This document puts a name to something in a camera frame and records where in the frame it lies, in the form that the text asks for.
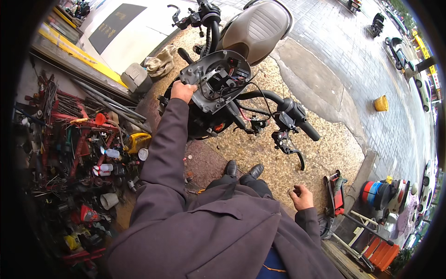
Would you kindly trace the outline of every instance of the plastic bottle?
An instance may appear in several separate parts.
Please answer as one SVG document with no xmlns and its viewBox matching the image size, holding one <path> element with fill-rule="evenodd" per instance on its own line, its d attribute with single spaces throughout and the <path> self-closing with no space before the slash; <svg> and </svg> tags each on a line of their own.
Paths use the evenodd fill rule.
<svg viewBox="0 0 446 279">
<path fill-rule="evenodd" d="M 110 176 L 112 174 L 112 172 L 93 169 L 93 174 L 96 176 Z"/>
<path fill-rule="evenodd" d="M 101 149 L 101 153 L 107 155 L 108 157 L 119 158 L 119 151 L 118 150 L 114 150 L 114 149 L 111 149 L 111 148 L 104 149 L 102 146 L 101 146 L 100 149 Z"/>
<path fill-rule="evenodd" d="M 97 171 L 112 171 L 113 164 L 102 164 L 100 166 L 93 166 L 93 168 Z"/>
</svg>

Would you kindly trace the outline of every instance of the jacket sleeve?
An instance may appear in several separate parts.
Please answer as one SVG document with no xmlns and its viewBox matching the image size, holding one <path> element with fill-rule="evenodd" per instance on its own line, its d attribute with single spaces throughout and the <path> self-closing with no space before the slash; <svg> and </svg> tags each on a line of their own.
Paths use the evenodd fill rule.
<svg viewBox="0 0 446 279">
<path fill-rule="evenodd" d="M 316 208 L 310 207 L 304 210 L 299 210 L 294 216 L 294 220 L 310 236 L 316 246 L 321 247 L 318 212 Z"/>
<path fill-rule="evenodd" d="M 141 187 L 130 225 L 161 221 L 183 212 L 184 152 L 187 142 L 189 106 L 174 98 L 169 101 L 149 147 L 149 155 L 141 171 Z"/>
</svg>

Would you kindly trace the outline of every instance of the black trousers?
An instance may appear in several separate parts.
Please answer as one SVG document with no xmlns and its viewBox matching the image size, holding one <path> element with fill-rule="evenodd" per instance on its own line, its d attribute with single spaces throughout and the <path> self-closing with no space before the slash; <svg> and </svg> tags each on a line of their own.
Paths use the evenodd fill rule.
<svg viewBox="0 0 446 279">
<path fill-rule="evenodd" d="M 231 184 L 234 182 L 237 182 L 236 177 L 223 175 L 222 178 L 212 181 L 209 186 L 206 187 L 206 190 L 215 186 Z M 251 187 L 254 191 L 256 191 L 257 194 L 259 194 L 260 197 L 263 197 L 265 194 L 269 194 L 271 198 L 273 198 L 273 194 L 271 193 L 268 184 L 266 184 L 266 182 L 261 179 L 255 179 L 252 175 L 243 175 L 242 177 L 240 177 L 240 184 Z"/>
</svg>

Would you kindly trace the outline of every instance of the yellow bucket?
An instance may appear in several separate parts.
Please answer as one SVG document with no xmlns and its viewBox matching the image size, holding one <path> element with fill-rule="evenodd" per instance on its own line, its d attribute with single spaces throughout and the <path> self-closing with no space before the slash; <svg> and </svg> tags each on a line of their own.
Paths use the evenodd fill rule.
<svg viewBox="0 0 446 279">
<path fill-rule="evenodd" d="M 375 109 L 378 112 L 389 111 L 389 103 L 387 102 L 386 95 L 382 95 L 381 97 L 375 100 Z"/>
</svg>

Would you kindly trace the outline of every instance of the dark gray jacket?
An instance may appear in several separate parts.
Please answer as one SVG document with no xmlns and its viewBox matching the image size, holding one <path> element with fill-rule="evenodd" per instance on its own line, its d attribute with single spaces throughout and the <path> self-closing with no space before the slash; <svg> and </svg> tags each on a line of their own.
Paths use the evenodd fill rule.
<svg viewBox="0 0 446 279">
<path fill-rule="evenodd" d="M 188 105 L 172 99 L 144 163 L 130 228 L 108 250 L 113 278 L 255 278 L 272 245 L 290 278 L 343 278 L 320 249 L 315 208 L 293 221 L 269 195 L 228 185 L 184 196 Z"/>
</svg>

